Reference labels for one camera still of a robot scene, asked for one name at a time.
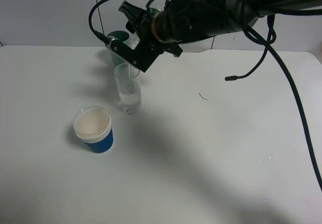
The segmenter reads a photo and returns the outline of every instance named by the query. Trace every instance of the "white wall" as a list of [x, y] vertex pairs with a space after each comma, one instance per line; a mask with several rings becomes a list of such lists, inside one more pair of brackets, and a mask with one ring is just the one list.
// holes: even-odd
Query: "white wall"
[[[0, 41], [15, 45], [102, 46], [88, 27], [95, 0], [0, 0]], [[94, 27], [100, 29], [96, 13]]]
[[[128, 0], [144, 7], [148, 0]], [[0, 0], [0, 41], [18, 45], [72, 45], [102, 46], [88, 27], [88, 13], [95, 0]], [[100, 6], [105, 33], [124, 30], [125, 16], [118, 12], [123, 0], [114, 0]], [[163, 7], [164, 0], [154, 6]], [[93, 17], [94, 27], [101, 31], [98, 14]], [[322, 16], [276, 18], [276, 50], [317, 52], [322, 42]], [[264, 37], [267, 34], [265, 19], [255, 25]], [[185, 45], [184, 48], [210, 49], [212, 38]], [[247, 39], [243, 33], [217, 36], [213, 48], [262, 49]]]
[[[259, 19], [254, 25], [265, 39], [267, 38], [267, 19]], [[315, 52], [322, 43], [322, 16], [276, 15], [274, 29], [277, 34], [273, 48], [280, 51]], [[263, 49], [263, 46], [250, 41], [243, 32], [219, 35], [215, 37], [216, 49]]]

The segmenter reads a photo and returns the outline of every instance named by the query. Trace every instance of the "cable connector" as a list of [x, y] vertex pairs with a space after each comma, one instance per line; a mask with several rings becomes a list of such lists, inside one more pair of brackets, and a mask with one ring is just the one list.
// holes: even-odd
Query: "cable connector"
[[99, 40], [103, 41], [105, 44], [109, 44], [111, 42], [111, 40], [107, 36], [98, 31], [95, 31], [94, 34]]
[[236, 81], [237, 79], [238, 79], [238, 76], [225, 77], [225, 81], [227, 82], [233, 82], [233, 81]]

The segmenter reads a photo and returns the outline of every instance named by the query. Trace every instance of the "orange ring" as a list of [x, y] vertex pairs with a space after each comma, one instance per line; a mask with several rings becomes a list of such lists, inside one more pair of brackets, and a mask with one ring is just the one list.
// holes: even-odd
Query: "orange ring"
[[152, 31], [152, 34], [153, 36], [155, 37], [155, 39], [161, 43], [165, 43], [163, 40], [161, 40], [159, 38], [159, 36], [157, 35], [156, 31], [155, 31], [155, 20], [156, 20], [156, 17], [157, 17], [157, 14], [154, 15], [153, 19], [152, 19], [152, 24], [151, 24], [151, 31]]

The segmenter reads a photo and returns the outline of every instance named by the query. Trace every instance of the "robotic arm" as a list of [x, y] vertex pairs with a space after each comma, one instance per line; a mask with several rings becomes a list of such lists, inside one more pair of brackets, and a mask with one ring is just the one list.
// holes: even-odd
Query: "robotic arm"
[[[313, 146], [309, 134], [303, 105], [295, 82], [286, 65], [270, 45], [276, 39], [273, 29], [276, 13], [309, 16], [322, 15], [322, 10], [304, 10], [322, 5], [322, 0], [166, 0], [165, 10], [154, 15], [149, 6], [138, 8], [124, 1], [119, 11], [128, 19], [126, 28], [139, 36], [140, 42], [134, 50], [114, 37], [107, 37], [93, 29], [92, 15], [101, 4], [109, 0], [99, 1], [91, 10], [89, 25], [92, 32], [103, 41], [107, 47], [132, 64], [139, 70], [146, 72], [155, 59], [163, 52], [169, 52], [176, 57], [182, 53], [179, 44], [204, 40], [220, 34], [243, 30], [252, 41], [264, 45], [265, 50], [260, 61], [244, 76], [231, 76], [226, 81], [234, 81], [249, 76], [263, 62], [269, 51], [283, 70], [302, 120], [304, 135], [316, 179], [322, 190], [322, 178], [314, 156]], [[258, 18], [268, 16], [269, 33], [267, 41], [251, 27]]]
[[[153, 15], [149, 8], [153, 1], [148, 2], [145, 10], [127, 1], [119, 8], [128, 19], [126, 28], [131, 33], [136, 32], [140, 38], [134, 50], [114, 37], [96, 34], [112, 52], [143, 72], [146, 72], [164, 51], [179, 57], [182, 53], [179, 44], [242, 30], [241, 25], [230, 18], [184, 0], [167, 0], [165, 10]], [[242, 15], [243, 0], [196, 1], [214, 5], [238, 19]], [[259, 17], [275, 14], [261, 5], [300, 10], [320, 6], [322, 0], [248, 0], [243, 16], [249, 26], [252, 27]]]

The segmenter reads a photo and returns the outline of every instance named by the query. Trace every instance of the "cup rim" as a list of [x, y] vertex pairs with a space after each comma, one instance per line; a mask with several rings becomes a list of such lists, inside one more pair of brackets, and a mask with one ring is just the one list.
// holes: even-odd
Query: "cup rim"
[[[135, 69], [137, 69], [137, 70], [138, 70], [137, 74], [136, 74], [133, 78], [130, 78], [130, 79], [123, 79], [123, 78], [118, 77], [118, 76], [115, 74], [116, 69], [117, 69], [118, 67], [120, 67], [121, 65], [125, 65], [125, 64], [127, 64], [127, 65], [129, 65], [130, 67], [133, 67], [133, 68], [135, 68]], [[114, 69], [114, 77], [115, 77], [115, 78], [117, 78], [117, 79], [119, 79], [119, 80], [122, 80], [122, 81], [130, 81], [130, 80], [133, 80], [133, 79], [137, 78], [137, 76], [138, 76], [139, 74], [140, 74], [140, 70], [139, 70], [138, 68], [136, 68], [136, 67], [132, 66], [132, 65], [131, 65], [131, 64], [129, 64], [129, 63], [122, 63], [122, 64], [119, 64], [119, 65], [118, 65], [118, 66], [116, 66], [116, 67], [115, 67], [115, 69]]]
[[[124, 38], [122, 38], [120, 36], [118, 36], [118, 37], [115, 36], [115, 34], [117, 34], [117, 33], [122, 33], [123, 34], [122, 37], [124, 36]], [[118, 40], [120, 40], [122, 42], [124, 42], [124, 41], [126, 41], [126, 40], [128, 40], [130, 38], [130, 34], [128, 32], [126, 32], [126, 31], [123, 31], [123, 30], [112, 31], [112, 32], [108, 33], [107, 37], [108, 36], [113, 36], [113, 37], [115, 37], [116, 39], [118, 39]]]
[[[85, 134], [85, 133], [81, 133], [81, 132], [78, 132], [75, 128], [75, 124], [77, 122], [77, 120], [86, 112], [89, 112], [91, 110], [94, 110], [94, 109], [100, 109], [102, 110], [108, 117], [109, 117], [109, 122], [104, 126], [102, 127], [98, 132], [96, 133], [91, 133], [91, 134]], [[77, 112], [77, 114], [75, 115], [74, 119], [73, 119], [73, 123], [72, 123], [72, 126], [73, 126], [73, 129], [74, 129], [74, 132], [75, 134], [80, 137], [80, 138], [83, 138], [83, 139], [94, 139], [94, 138], [97, 138], [99, 136], [101, 136], [107, 129], [109, 129], [109, 127], [111, 126], [112, 122], [111, 122], [111, 115], [102, 107], [98, 107], [98, 106], [89, 106], [89, 107], [85, 107], [83, 109], [81, 109], [80, 111]]]

